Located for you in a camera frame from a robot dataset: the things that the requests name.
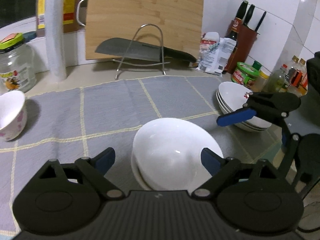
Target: cutting board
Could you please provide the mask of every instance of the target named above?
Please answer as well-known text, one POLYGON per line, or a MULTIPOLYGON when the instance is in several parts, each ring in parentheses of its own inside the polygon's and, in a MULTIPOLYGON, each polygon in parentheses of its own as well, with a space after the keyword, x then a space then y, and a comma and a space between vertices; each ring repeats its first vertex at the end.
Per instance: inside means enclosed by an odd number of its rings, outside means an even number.
MULTIPOLYGON (((94 51, 106 39, 131 40, 137 29, 147 23, 161 28, 165 47, 197 57, 202 13, 203 0, 88 0, 86 59, 114 57, 94 51)), ((160 33, 155 27, 147 26, 136 40, 159 45, 160 33)))

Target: cutting board stand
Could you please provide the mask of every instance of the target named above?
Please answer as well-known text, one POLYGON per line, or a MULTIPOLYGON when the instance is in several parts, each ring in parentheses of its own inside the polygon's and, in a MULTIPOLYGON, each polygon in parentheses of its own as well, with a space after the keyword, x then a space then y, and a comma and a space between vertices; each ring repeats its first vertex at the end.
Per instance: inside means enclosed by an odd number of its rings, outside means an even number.
POLYGON ((137 66, 137 67, 151 67, 151 66, 162 65, 162 74, 165 75, 164 64, 168 64, 168 63, 170 63, 170 62, 164 62, 164 54, 163 54, 163 33, 162 33, 162 30, 161 30, 157 25, 154 25, 154 24, 151 24, 151 23, 142 25, 142 26, 136 31, 135 35, 134 35, 133 38, 131 39, 131 41, 130 41, 130 43, 129 43, 129 45, 128 45, 126 51, 125 51, 125 53, 123 54, 123 56, 122 56, 122 58, 121 58, 121 60, 113 59, 112 61, 114 61, 114 62, 119 62, 119 65, 118 65, 118 68, 117 68, 117 71, 116 71, 115 80, 117 80, 118 77, 119 77, 119 70, 120 70, 122 64, 127 64, 127 65, 137 66), (158 31, 160 32, 160 36, 161 36, 160 46, 161 46, 161 55, 162 55, 162 59, 161 59, 161 60, 162 60, 162 62, 160 62, 160 63, 155 63, 155 64, 133 64, 133 63, 129 63, 129 62, 124 62, 125 56, 126 56, 128 50, 129 50, 132 42, 133 42, 134 39, 136 38, 138 32, 139 32, 142 28, 144 28, 144 27, 146 27, 146 26, 155 27, 155 28, 157 28, 158 31))

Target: knife block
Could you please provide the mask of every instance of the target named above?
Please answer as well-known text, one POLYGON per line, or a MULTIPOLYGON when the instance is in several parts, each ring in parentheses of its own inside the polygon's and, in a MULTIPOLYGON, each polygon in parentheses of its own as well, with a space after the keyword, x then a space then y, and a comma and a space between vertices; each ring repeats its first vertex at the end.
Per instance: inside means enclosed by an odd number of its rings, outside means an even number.
MULTIPOLYGON (((231 31, 231 28, 233 26, 233 21, 231 21, 229 27, 228 27, 228 32, 231 31)), ((238 33, 238 38, 237 38, 237 50, 236 53, 234 54, 234 57, 232 58, 232 55, 230 56, 228 60, 228 64, 225 67, 225 70, 233 74, 237 67, 238 62, 245 62, 249 52, 256 41, 258 36, 258 33, 255 32, 254 30, 248 28, 247 26, 241 25, 239 33, 238 33)))

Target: white pole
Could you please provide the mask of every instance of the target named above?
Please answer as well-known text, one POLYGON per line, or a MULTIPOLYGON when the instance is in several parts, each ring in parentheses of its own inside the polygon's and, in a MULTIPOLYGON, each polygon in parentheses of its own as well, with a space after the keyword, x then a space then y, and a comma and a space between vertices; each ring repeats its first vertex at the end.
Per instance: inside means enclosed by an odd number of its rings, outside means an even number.
POLYGON ((63 45, 63 0, 45 0, 45 40, 53 82, 67 77, 63 45))

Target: gray cloth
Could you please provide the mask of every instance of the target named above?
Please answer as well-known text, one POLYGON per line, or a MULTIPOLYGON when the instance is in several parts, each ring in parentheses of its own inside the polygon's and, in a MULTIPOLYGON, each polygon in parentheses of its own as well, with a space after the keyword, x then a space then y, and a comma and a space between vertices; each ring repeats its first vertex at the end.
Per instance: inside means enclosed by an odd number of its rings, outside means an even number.
POLYGON ((160 76, 28 98, 23 133, 0 143, 0 234, 12 236, 19 230, 12 217, 12 200, 51 158, 72 163, 113 147, 116 162, 105 177, 126 193, 141 189, 130 167, 132 142, 143 124, 159 117, 182 118, 201 126, 225 157, 245 163, 279 147, 271 131, 249 133, 235 126, 217 126, 221 113, 215 91, 220 83, 217 77, 160 76))

